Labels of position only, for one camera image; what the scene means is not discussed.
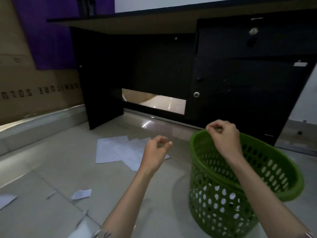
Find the purple wall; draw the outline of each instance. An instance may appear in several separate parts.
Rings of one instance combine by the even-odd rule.
[[[69,27],[49,18],[77,17],[76,0],[12,0],[37,69],[76,68]],[[97,14],[113,14],[114,0],[96,0]]]

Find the forearm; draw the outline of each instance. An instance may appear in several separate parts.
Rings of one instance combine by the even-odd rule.
[[[235,160],[240,162],[230,166],[269,238],[297,238],[309,231],[275,196],[244,158]]]
[[[129,188],[101,226],[103,230],[108,231],[116,238],[129,238],[131,236],[151,177],[150,174],[142,170],[136,173]]]

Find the tile floor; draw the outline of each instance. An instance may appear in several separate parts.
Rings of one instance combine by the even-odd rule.
[[[196,131],[126,113],[92,131],[83,123],[0,156],[0,194],[19,196],[0,210],[0,237],[68,237],[87,209],[89,230],[97,230],[135,175],[121,161],[96,164],[97,139],[158,134],[173,141],[171,159],[163,162],[150,182],[133,237],[208,237],[188,208],[188,140]],[[302,195],[286,205],[317,232],[317,158],[283,152],[299,165],[305,178]],[[90,198],[70,200],[76,190],[89,188],[93,190]],[[54,190],[57,193],[47,200]],[[266,235],[257,225],[246,237]]]

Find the black desk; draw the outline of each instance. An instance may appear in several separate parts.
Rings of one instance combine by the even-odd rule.
[[[70,26],[91,129],[126,107],[199,127],[229,120],[273,145],[316,64],[316,8],[228,0],[48,21]],[[121,88],[185,99],[185,114],[123,102]]]

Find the desk top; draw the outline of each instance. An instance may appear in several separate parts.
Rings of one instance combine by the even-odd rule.
[[[107,34],[180,34],[194,33],[197,19],[316,8],[317,0],[226,0],[48,22]]]

